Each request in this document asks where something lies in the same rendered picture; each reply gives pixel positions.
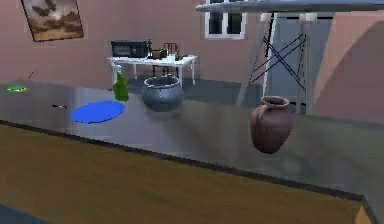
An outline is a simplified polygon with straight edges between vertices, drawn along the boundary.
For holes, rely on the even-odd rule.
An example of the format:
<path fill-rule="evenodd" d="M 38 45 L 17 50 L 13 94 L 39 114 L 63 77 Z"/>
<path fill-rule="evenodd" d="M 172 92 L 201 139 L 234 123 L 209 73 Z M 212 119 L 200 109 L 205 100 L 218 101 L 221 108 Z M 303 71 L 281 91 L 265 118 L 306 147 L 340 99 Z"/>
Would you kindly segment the wooden counter with grey top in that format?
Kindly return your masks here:
<path fill-rule="evenodd" d="M 373 223 L 384 224 L 382 124 L 296 115 L 281 149 L 263 154 L 253 147 L 247 108 L 186 100 L 175 111 L 158 113 L 133 94 L 120 116 L 87 125 L 73 122 L 71 112 L 88 103 L 111 100 L 112 92 L 31 81 L 24 85 L 25 92 L 8 92 L 0 84 L 0 123 L 361 199 Z"/>

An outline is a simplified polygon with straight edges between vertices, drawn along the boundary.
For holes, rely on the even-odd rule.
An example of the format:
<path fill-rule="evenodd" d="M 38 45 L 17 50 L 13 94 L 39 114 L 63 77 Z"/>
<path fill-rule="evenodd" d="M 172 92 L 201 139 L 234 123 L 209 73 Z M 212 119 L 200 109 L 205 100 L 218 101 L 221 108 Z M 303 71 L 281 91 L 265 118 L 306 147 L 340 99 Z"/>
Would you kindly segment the dark kettle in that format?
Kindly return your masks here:
<path fill-rule="evenodd" d="M 151 54 L 154 60 L 161 60 L 168 56 L 168 49 L 167 48 L 153 49 L 151 51 Z"/>

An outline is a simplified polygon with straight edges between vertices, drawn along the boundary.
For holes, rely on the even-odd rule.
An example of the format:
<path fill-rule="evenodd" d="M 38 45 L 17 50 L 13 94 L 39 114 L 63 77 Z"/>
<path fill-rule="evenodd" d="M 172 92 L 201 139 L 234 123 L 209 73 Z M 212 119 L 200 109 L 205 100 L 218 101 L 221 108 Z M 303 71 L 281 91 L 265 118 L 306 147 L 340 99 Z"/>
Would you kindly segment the green spray bottle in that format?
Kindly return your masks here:
<path fill-rule="evenodd" d="M 114 72 L 116 74 L 116 82 L 113 84 L 113 91 L 115 99 L 122 102 L 129 100 L 127 82 L 123 77 L 122 67 L 120 65 L 114 65 Z"/>

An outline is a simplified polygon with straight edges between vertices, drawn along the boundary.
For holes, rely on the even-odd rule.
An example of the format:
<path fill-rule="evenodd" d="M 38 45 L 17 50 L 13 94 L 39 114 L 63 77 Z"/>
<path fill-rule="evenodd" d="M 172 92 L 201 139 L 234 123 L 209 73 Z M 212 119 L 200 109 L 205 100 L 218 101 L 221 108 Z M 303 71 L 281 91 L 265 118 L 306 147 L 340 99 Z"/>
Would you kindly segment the grey metal pot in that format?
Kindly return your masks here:
<path fill-rule="evenodd" d="M 141 95 L 143 103 L 155 112 L 175 110 L 184 100 L 180 80 L 171 75 L 146 79 Z"/>

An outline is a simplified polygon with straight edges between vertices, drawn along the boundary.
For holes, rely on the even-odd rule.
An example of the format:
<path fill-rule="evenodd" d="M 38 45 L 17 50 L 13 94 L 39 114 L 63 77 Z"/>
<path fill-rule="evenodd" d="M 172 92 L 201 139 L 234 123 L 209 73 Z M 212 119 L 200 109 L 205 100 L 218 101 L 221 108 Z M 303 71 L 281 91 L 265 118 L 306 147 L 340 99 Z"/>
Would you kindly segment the black microwave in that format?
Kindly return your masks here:
<path fill-rule="evenodd" d="M 143 40 L 112 40 L 114 57 L 145 58 L 148 55 L 147 42 Z"/>

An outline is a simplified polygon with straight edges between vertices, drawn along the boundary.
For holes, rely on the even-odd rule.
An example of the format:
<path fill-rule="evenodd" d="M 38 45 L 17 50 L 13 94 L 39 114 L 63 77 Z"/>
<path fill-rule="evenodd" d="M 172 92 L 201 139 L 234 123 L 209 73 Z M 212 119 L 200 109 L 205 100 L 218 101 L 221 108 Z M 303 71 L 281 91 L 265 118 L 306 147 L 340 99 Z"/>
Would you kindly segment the framed cloud picture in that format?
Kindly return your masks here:
<path fill-rule="evenodd" d="M 77 0 L 21 0 L 34 42 L 84 37 Z"/>

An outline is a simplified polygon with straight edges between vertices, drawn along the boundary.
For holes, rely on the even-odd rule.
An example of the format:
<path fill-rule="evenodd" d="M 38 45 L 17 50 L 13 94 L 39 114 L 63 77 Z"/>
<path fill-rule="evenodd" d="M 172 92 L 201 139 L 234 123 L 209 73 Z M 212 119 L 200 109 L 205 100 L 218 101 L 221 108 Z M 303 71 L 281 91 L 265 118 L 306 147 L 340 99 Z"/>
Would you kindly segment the white framed window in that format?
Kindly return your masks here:
<path fill-rule="evenodd" d="M 204 29 L 207 39 L 241 40 L 245 36 L 246 13 L 206 12 Z"/>

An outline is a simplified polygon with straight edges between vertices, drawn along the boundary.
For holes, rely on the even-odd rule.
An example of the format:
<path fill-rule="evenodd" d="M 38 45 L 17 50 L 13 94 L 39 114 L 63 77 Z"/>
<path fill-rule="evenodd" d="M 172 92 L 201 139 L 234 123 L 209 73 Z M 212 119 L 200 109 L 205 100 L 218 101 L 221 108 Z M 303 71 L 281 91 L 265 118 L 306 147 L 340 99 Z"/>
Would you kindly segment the brown clay vase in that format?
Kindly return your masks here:
<path fill-rule="evenodd" d="M 264 96 L 260 105 L 251 112 L 250 133 L 258 151 L 273 154 L 285 143 L 293 127 L 289 105 L 286 98 Z"/>

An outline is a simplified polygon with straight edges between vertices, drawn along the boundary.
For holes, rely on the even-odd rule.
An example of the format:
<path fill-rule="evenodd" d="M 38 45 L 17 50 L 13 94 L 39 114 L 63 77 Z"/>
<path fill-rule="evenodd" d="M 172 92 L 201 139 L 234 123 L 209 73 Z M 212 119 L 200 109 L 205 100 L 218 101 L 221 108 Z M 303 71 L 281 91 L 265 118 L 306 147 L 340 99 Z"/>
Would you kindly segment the dark wooden chair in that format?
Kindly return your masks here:
<path fill-rule="evenodd" d="M 166 43 L 163 44 L 162 48 L 167 48 L 168 49 L 168 56 L 175 55 L 176 53 L 179 52 L 178 45 L 177 45 L 177 43 L 174 43 L 174 42 L 166 42 Z M 155 76 L 155 67 L 161 67 L 161 66 L 158 66 L 158 65 L 152 66 L 153 76 Z M 170 72 L 170 67 L 162 66 L 161 68 L 162 68 L 162 74 L 163 75 L 166 75 L 166 74 L 168 74 Z"/>

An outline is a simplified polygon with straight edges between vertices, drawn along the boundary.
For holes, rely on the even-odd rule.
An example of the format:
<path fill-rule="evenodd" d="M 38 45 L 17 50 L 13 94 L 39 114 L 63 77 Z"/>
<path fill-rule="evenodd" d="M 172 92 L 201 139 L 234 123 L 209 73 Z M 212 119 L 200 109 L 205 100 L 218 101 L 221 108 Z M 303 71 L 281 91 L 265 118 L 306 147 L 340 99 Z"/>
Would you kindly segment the grey table with crossed legs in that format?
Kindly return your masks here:
<path fill-rule="evenodd" d="M 337 12 L 384 11 L 384 0 L 242 0 L 206 3 L 205 14 L 260 15 L 250 64 L 236 100 L 242 105 L 248 85 L 263 80 L 264 96 L 280 95 L 296 104 L 295 111 L 314 113 L 314 88 Z"/>

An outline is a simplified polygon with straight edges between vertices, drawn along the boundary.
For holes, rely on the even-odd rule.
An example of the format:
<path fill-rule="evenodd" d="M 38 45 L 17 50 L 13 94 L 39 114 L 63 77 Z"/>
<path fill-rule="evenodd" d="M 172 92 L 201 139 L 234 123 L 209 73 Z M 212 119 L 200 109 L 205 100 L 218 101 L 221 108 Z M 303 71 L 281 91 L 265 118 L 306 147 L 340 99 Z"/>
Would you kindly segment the blue plate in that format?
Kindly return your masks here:
<path fill-rule="evenodd" d="M 77 123 L 102 123 L 120 116 L 125 105 L 115 101 L 99 101 L 88 103 L 76 108 L 70 115 Z"/>

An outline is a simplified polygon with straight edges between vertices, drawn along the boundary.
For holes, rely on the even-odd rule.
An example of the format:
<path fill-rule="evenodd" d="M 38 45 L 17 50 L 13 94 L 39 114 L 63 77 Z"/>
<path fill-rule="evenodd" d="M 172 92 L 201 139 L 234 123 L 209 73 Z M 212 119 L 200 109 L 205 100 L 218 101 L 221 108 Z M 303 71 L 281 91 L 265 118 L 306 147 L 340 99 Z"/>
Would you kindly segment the white table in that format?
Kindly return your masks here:
<path fill-rule="evenodd" d="M 189 55 L 183 57 L 181 60 L 175 60 L 171 56 L 167 56 L 165 59 L 147 59 L 147 58 L 128 58 L 128 57 L 110 57 L 108 59 L 113 72 L 112 83 L 117 82 L 117 73 L 121 71 L 123 64 L 133 66 L 134 78 L 137 78 L 137 66 L 169 66 L 177 68 L 177 74 L 180 79 L 180 84 L 183 84 L 183 69 L 189 65 L 191 68 L 192 84 L 196 84 L 195 79 L 195 61 L 197 57 L 195 55 Z"/>

